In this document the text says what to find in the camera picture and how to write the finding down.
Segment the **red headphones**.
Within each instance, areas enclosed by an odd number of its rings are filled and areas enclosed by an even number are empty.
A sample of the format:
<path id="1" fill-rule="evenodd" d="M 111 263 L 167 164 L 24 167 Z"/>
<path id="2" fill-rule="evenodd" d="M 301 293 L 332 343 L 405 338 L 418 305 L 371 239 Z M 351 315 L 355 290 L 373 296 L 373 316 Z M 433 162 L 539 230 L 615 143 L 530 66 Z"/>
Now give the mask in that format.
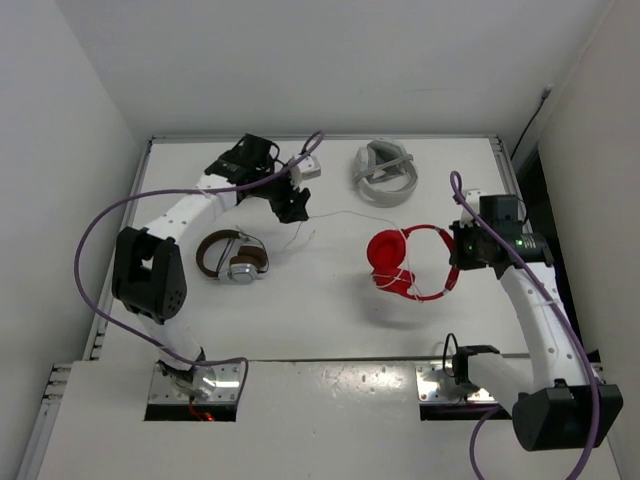
<path id="1" fill-rule="evenodd" d="M 460 270 L 451 266 L 444 286 L 434 294 L 419 292 L 416 275 L 409 268 L 409 238 L 421 230 L 438 234 L 450 254 L 454 252 L 454 239 L 441 227 L 418 224 L 407 228 L 387 229 L 374 235 L 366 248 L 366 258 L 372 269 L 371 278 L 378 290 L 417 302 L 431 302 L 443 298 L 456 286 Z"/>

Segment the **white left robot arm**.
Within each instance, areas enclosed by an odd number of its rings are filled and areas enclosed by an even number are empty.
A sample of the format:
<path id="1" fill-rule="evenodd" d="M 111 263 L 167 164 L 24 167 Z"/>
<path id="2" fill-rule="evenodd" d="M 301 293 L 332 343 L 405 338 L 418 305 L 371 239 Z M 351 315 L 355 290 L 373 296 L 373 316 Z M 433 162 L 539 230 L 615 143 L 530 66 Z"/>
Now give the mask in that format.
<path id="1" fill-rule="evenodd" d="M 247 198 L 266 200 L 283 224 L 307 220 L 311 193 L 301 185 L 300 165 L 323 137 L 312 134 L 298 156 L 281 164 L 274 142 L 246 134 L 204 170 L 195 187 L 178 190 L 180 199 L 168 211 L 118 234 L 112 295 L 141 320 L 167 369 L 188 372 L 208 363 L 179 318 L 187 298 L 180 240 L 203 218 L 217 219 Z"/>

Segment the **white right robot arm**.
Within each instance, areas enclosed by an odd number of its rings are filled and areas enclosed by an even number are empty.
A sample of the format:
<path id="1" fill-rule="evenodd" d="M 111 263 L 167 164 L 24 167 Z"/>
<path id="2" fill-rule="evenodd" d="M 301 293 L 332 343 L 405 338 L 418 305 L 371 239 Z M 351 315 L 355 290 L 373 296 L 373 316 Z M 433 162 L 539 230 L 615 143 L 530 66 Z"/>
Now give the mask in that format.
<path id="1" fill-rule="evenodd" d="M 486 390 L 511 416 L 527 451 L 597 448 L 623 407 L 614 384 L 601 383 L 582 361 L 566 324 L 554 260 L 545 238 L 528 233 L 514 195 L 466 190 L 455 221 L 452 266 L 491 268 L 510 299 L 531 360 L 525 373 L 491 345 L 459 346 L 453 383 L 466 393 Z"/>

